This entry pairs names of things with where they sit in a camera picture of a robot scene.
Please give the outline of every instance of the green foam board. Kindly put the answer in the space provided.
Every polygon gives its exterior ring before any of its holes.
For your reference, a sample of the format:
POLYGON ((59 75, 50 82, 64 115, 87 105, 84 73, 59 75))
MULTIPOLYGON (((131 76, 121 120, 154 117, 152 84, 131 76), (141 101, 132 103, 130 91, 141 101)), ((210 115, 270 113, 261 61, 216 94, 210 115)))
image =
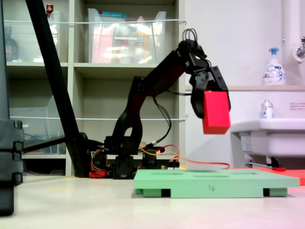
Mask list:
POLYGON ((172 198, 286 197, 299 179, 260 170, 141 169, 134 178, 136 195, 172 198))

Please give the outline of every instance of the plastic storage bin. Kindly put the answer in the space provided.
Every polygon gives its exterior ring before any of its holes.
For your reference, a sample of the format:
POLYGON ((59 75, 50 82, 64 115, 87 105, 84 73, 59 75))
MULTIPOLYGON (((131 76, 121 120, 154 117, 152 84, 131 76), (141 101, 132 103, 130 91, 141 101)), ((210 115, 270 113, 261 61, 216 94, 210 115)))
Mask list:
MULTIPOLYGON (((25 146, 64 135, 54 97, 47 107, 11 108, 10 118, 22 121, 25 146)), ((33 154, 65 154, 65 144, 47 147, 33 154)))
MULTIPOLYGON (((61 62, 67 62, 66 53, 68 25, 60 24, 61 13, 53 12, 49 18, 50 29, 61 62)), ((35 30, 29 22, 4 22, 5 50, 7 61, 43 62, 35 30)))
MULTIPOLYGON (((160 63, 164 55, 165 22, 104 23, 96 9, 88 9, 89 62, 160 63)), ((161 11, 155 20, 165 20, 161 11)))

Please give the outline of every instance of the shelf board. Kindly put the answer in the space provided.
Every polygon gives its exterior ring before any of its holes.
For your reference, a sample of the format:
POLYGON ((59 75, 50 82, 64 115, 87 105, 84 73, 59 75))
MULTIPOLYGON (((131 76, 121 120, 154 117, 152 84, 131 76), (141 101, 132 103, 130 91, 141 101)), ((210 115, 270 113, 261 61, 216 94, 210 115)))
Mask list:
MULTIPOLYGON (((116 157, 117 155, 107 155, 107 159, 108 160, 114 160, 115 159, 115 157, 116 157)), ((168 155, 159 155, 159 156, 157 156, 157 159, 163 159, 163 160, 170 160, 172 157, 173 157, 174 155, 170 155, 170 154, 168 154, 168 155)), ((142 160, 142 155, 133 155, 133 158, 135 159, 135 160, 142 160)))
POLYGON ((66 159, 65 154, 22 154, 22 159, 66 159))
POLYGON ((116 5, 174 5, 176 0, 85 0, 91 4, 116 4, 116 5))
MULTIPOLYGON (((47 79, 44 63, 7 62, 10 79, 47 79)), ((68 78, 68 63, 61 63, 63 77, 68 78)))
MULTIPOLYGON (((186 90, 191 91, 192 86, 186 85, 186 90)), ((292 85, 272 85, 272 86, 228 86, 229 91, 305 91, 305 85, 303 86, 292 86, 292 85)))
POLYGON ((75 63, 74 69, 84 79, 132 80, 147 76, 157 64, 75 63))

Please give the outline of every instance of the white sink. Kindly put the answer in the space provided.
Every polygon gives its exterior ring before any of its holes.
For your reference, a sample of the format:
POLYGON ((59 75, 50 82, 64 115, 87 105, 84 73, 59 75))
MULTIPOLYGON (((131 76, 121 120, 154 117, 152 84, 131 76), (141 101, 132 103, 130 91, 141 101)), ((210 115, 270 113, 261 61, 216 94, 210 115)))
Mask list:
POLYGON ((241 136, 248 154, 281 157, 305 157, 305 119, 273 118, 245 121, 230 131, 241 136))

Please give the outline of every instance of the white table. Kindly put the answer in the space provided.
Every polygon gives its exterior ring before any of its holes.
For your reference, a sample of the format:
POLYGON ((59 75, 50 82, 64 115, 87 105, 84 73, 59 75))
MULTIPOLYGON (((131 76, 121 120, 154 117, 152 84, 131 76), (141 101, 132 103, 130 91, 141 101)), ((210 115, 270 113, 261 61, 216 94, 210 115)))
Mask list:
POLYGON ((0 229, 304 229, 305 187, 287 198, 135 197, 132 180, 25 177, 0 229))

